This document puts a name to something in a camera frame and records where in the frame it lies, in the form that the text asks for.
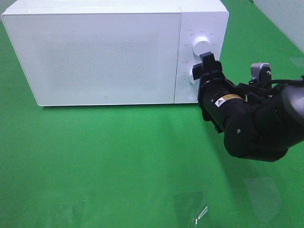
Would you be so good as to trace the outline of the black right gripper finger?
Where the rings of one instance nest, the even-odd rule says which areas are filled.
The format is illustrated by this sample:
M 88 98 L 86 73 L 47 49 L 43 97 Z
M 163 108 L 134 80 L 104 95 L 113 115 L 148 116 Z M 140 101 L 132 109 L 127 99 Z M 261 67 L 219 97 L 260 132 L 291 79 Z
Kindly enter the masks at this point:
M 198 80 L 202 77 L 202 69 L 203 69 L 203 63 L 199 63 L 193 66 L 192 68 L 193 80 Z
M 202 75 L 222 72 L 221 62 L 215 59 L 212 52 L 206 52 L 204 54 L 201 54 L 199 57 L 202 61 Z

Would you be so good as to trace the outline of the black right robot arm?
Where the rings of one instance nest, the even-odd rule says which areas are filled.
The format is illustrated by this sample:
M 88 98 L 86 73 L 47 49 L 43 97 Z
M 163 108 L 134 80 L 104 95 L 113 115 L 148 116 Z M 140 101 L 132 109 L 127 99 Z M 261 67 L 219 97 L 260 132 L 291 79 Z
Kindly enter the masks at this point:
M 231 156 L 274 162 L 304 139 L 303 79 L 272 79 L 268 63 L 251 65 L 251 80 L 233 84 L 213 53 L 200 55 L 193 78 L 199 80 L 202 117 L 224 134 Z

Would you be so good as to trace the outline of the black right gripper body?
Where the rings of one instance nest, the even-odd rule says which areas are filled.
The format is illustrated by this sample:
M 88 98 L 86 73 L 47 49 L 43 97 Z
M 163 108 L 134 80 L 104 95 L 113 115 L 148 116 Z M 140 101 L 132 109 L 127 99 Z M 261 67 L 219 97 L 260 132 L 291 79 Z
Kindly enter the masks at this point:
M 198 103 L 205 121 L 240 121 L 248 114 L 246 95 L 221 71 L 200 73 Z

